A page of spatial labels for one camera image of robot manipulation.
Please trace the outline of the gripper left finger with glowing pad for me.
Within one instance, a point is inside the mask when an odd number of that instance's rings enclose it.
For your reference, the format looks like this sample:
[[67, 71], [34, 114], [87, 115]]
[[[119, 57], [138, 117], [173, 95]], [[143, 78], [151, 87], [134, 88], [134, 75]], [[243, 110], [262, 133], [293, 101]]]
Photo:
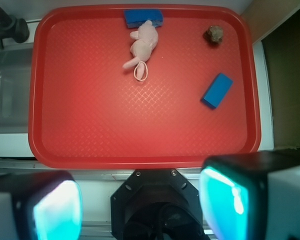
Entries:
[[80, 186], [64, 170], [0, 175], [0, 240], [77, 240]]

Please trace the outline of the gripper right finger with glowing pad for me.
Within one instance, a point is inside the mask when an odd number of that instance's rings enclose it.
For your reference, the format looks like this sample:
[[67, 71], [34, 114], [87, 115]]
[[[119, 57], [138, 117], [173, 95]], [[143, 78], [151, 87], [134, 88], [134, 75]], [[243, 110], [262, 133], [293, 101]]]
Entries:
[[300, 240], [300, 149], [211, 156], [198, 189], [217, 239]]

